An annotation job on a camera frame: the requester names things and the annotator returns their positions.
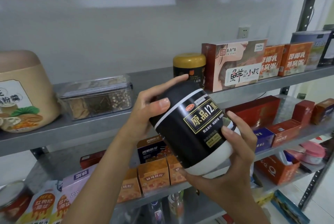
black product container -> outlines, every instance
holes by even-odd
[[[334,30],[329,34],[324,51],[322,52],[319,66],[334,65]]]
[[[188,173],[206,174],[230,157],[232,147],[221,128],[240,131],[198,84],[179,82],[157,100],[164,98],[170,108],[150,122]]]

gold lid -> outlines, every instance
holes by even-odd
[[[2,51],[0,52],[0,73],[24,69],[40,64],[37,55],[32,51]]]
[[[205,63],[206,57],[201,53],[182,53],[173,58],[173,66],[178,68],[196,68]]]

forearm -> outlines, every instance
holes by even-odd
[[[71,204],[63,224],[110,222],[134,147],[120,130]]]
[[[229,204],[225,210],[236,224],[270,224],[252,195],[245,196],[242,202]]]

purple box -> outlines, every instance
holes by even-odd
[[[257,136],[256,153],[271,147],[275,133],[269,131],[267,128],[255,130],[254,133]]]
[[[96,166],[97,164],[63,179],[62,192],[64,192],[71,204],[90,178]]]

electrical outlet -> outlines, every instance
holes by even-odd
[[[248,38],[249,27],[239,27],[237,39]]]

